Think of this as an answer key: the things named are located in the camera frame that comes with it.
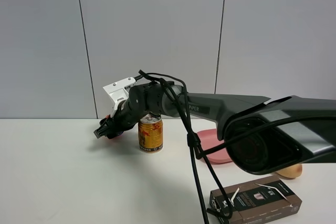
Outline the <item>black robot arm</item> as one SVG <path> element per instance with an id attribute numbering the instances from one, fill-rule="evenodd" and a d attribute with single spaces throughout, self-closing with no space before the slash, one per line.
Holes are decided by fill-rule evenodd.
<path id="1" fill-rule="evenodd" d="M 268 97 L 189 93 L 184 86 L 156 78 L 138 85 L 127 78 L 105 87 L 110 115 L 96 137 L 114 138 L 149 113 L 181 118 L 197 158 L 226 150 L 242 170 L 264 175 L 299 163 L 335 162 L 335 101 L 289 96 Z M 216 124 L 219 145 L 201 147 L 190 115 Z"/>

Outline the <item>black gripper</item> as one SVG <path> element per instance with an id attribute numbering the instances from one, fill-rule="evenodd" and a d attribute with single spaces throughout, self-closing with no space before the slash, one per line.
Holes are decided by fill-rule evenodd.
<path id="1" fill-rule="evenodd" d="M 122 131 L 128 131 L 132 129 L 139 121 L 139 115 L 136 110 L 133 110 L 129 100 L 126 100 L 115 113 L 112 118 L 112 128 L 120 129 Z M 100 127 L 94 131 L 94 135 L 97 139 L 101 137 L 110 138 L 109 128 L 110 118 L 103 118 L 100 120 Z"/>

